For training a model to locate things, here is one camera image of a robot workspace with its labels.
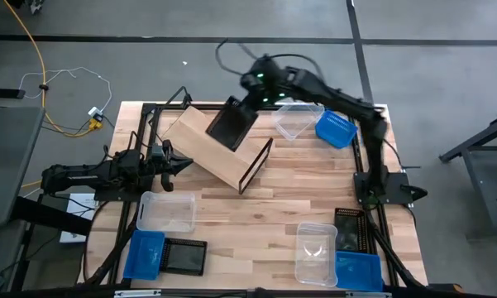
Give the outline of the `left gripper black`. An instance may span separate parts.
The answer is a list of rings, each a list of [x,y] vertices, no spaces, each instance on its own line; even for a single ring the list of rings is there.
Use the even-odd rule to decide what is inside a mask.
[[[178,156],[174,153],[174,148],[169,139],[163,141],[163,152],[165,160],[161,163],[153,162],[150,155],[146,158],[144,164],[143,178],[153,178],[155,175],[161,174],[161,185],[167,192],[174,190],[174,185],[170,181],[171,175],[177,175],[185,168],[189,167],[194,162],[193,159]]]

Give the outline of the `black perforated plastic basket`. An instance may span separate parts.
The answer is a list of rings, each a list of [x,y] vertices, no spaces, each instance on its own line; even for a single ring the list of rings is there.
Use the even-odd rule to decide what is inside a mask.
[[[258,118],[257,112],[230,96],[206,133],[231,151],[236,151]]]
[[[202,276],[208,243],[193,239],[167,238],[159,272],[186,276]]]
[[[362,210],[335,208],[333,222],[338,250],[368,253],[366,217]]]

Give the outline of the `clear plastic basket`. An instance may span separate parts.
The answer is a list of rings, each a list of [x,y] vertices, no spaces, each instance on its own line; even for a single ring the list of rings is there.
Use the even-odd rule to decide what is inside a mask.
[[[289,141],[293,141],[314,125],[325,112],[322,105],[293,99],[280,101],[279,106],[278,110],[271,114],[272,121],[277,132]]]
[[[335,287],[337,228],[302,222],[296,230],[294,276],[302,284]]]
[[[191,233],[196,219],[196,196],[191,192],[147,191],[138,205],[136,227],[141,231]]]

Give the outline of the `blue perforated plastic basket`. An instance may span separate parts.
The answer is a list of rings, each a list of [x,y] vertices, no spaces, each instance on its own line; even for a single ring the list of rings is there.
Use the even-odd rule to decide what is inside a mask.
[[[357,133],[357,126],[333,111],[326,110],[315,125],[317,136],[330,145],[348,147]]]
[[[336,251],[337,287],[354,291],[383,291],[380,257],[376,254]]]
[[[131,237],[123,277],[154,281],[159,275],[164,244],[163,232],[135,230]]]

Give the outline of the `white paper booklet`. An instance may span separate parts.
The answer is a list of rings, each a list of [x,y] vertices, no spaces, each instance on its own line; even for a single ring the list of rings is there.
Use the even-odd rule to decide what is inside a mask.
[[[94,199],[93,193],[72,193],[69,195],[71,201],[68,203],[66,212],[78,215],[81,218],[91,220],[98,202]],[[60,243],[84,243],[86,237],[77,233],[62,232]]]

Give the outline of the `black desk beam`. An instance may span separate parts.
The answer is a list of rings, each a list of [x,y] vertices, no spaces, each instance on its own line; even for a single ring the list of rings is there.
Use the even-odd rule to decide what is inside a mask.
[[[84,236],[88,235],[92,226],[91,220],[20,196],[10,214],[10,220],[15,219]]]

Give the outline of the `grey desk top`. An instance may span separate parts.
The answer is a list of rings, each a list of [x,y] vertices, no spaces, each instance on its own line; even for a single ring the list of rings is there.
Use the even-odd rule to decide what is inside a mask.
[[[0,225],[10,218],[44,115],[38,107],[0,108]]]

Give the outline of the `black clamp lever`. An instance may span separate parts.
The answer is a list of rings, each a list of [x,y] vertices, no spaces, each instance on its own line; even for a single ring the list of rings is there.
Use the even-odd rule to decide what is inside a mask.
[[[400,189],[410,196],[410,201],[414,202],[428,195],[428,191],[414,185],[401,185]]]

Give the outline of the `grey metal table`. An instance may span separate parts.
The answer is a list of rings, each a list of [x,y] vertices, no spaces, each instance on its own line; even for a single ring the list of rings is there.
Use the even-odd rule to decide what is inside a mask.
[[[471,242],[497,238],[497,146],[489,144],[496,138],[497,118],[484,130],[439,156],[443,163],[457,157],[464,160],[473,188],[485,204],[490,226],[468,233],[466,239]]]

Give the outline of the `wooden shelf with black frame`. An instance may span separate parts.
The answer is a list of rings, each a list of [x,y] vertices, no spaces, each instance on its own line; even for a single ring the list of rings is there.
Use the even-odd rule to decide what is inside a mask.
[[[241,195],[264,165],[273,139],[265,144],[245,138],[232,151],[206,133],[213,115],[189,107],[161,135],[169,140],[178,153],[191,158],[195,164],[215,175]]]

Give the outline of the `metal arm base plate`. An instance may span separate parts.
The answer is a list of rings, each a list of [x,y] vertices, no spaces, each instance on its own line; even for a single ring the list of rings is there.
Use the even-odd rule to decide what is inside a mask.
[[[410,204],[413,198],[410,190],[404,190],[409,180],[404,173],[389,173],[384,183],[385,193],[374,195],[366,186],[368,174],[357,172],[353,176],[355,195],[358,204]]]
[[[94,186],[94,199],[97,201],[137,202],[144,189],[139,185],[123,182],[121,184]]]

